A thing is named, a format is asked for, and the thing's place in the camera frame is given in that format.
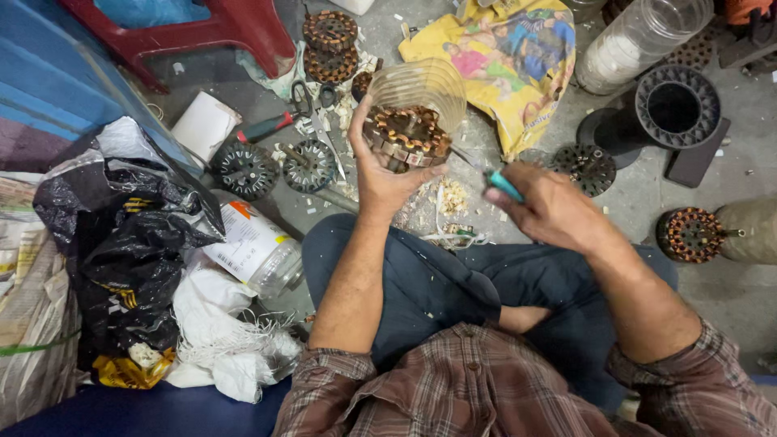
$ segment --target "screwdriver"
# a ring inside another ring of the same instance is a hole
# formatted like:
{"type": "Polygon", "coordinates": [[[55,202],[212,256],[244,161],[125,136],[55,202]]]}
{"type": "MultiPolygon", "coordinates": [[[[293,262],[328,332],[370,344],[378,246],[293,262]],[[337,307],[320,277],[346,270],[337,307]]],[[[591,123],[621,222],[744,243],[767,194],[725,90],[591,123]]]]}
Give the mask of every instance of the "screwdriver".
{"type": "Polygon", "coordinates": [[[516,188],[513,186],[513,184],[510,183],[509,180],[502,176],[502,173],[500,173],[499,170],[487,169],[483,164],[480,163],[479,159],[461,150],[456,145],[451,144],[451,150],[461,159],[464,159],[464,162],[468,163],[475,170],[478,170],[480,173],[482,173],[483,176],[486,177],[486,184],[489,187],[495,187],[504,191],[508,196],[510,196],[510,198],[518,201],[519,203],[524,202],[523,195],[521,195],[521,193],[516,190],[516,188]]]}

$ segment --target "plaid shirt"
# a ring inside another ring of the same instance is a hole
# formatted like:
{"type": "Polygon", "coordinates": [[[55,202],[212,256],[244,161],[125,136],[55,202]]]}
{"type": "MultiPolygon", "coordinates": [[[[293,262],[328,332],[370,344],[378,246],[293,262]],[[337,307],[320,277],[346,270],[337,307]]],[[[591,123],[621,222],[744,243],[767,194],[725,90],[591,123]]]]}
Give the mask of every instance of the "plaid shirt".
{"type": "Polygon", "coordinates": [[[304,352],[274,435],[774,435],[777,409],[707,322],[701,337],[649,365],[617,347],[610,372],[642,395],[637,418],[602,414],[520,339],[460,323],[376,376],[370,355],[304,352]]]}

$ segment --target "dark blue pants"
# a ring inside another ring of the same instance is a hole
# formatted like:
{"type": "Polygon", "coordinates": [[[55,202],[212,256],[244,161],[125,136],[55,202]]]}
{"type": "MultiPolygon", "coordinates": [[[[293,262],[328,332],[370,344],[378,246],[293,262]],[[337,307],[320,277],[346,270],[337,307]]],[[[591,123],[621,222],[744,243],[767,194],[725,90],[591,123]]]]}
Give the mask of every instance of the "dark blue pants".
{"type": "MultiPolygon", "coordinates": [[[[302,242],[302,264],[318,307],[354,228],[356,217],[332,215],[302,242]]],[[[672,288],[674,265],[652,247],[639,255],[672,288]]],[[[499,320],[501,306],[541,306],[551,315],[526,333],[569,382],[572,391],[605,411],[625,389],[605,371],[615,343],[610,314],[590,268],[578,253],[554,246],[473,246],[456,254],[391,228],[383,263],[383,314],[372,357],[388,371],[430,335],[459,322],[499,320]]]]}

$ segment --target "yellow plastic bag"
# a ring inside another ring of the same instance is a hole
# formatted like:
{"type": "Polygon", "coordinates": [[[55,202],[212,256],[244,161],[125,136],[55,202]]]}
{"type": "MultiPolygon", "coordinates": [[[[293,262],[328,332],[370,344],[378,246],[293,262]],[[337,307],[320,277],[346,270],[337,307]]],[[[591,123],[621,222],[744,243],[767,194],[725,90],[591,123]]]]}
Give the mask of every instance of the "yellow plastic bag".
{"type": "Polygon", "coordinates": [[[154,366],[141,369],[129,358],[111,358],[105,355],[97,357],[92,367],[97,369],[99,381],[108,387],[124,389],[148,390],[152,388],[167,372],[176,353],[167,348],[154,366]]]}
{"type": "Polygon", "coordinates": [[[405,61],[449,60],[467,100],[498,123],[512,161],[545,132],[575,64],[572,12],[559,0],[469,0],[464,19],[446,15],[399,45],[405,61]]]}

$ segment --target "green strap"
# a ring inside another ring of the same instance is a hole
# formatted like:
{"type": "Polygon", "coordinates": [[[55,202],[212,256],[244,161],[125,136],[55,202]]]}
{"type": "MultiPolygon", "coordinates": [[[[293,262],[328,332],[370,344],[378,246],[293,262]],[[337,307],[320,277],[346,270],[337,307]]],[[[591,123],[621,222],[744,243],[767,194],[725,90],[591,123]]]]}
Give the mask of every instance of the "green strap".
{"type": "Polygon", "coordinates": [[[48,344],[40,344],[35,346],[27,346],[24,344],[12,344],[10,346],[1,346],[0,357],[7,357],[15,354],[26,354],[27,352],[44,351],[46,349],[51,349],[54,346],[65,343],[66,341],[75,337],[76,335],[78,335],[79,332],[81,332],[80,329],[68,335],[67,337],[60,338],[59,340],[52,341],[51,343],[48,343],[48,344]]]}

